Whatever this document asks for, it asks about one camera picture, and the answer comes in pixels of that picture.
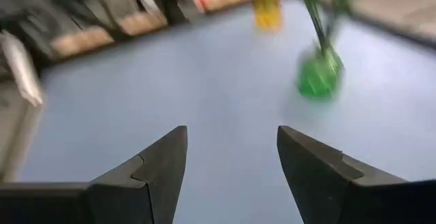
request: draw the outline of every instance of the yellow object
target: yellow object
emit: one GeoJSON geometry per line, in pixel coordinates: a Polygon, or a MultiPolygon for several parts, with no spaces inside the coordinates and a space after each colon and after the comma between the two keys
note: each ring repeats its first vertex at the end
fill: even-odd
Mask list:
{"type": "Polygon", "coordinates": [[[276,31],[281,28],[280,0],[254,0],[256,25],[265,31],[276,31]]]}

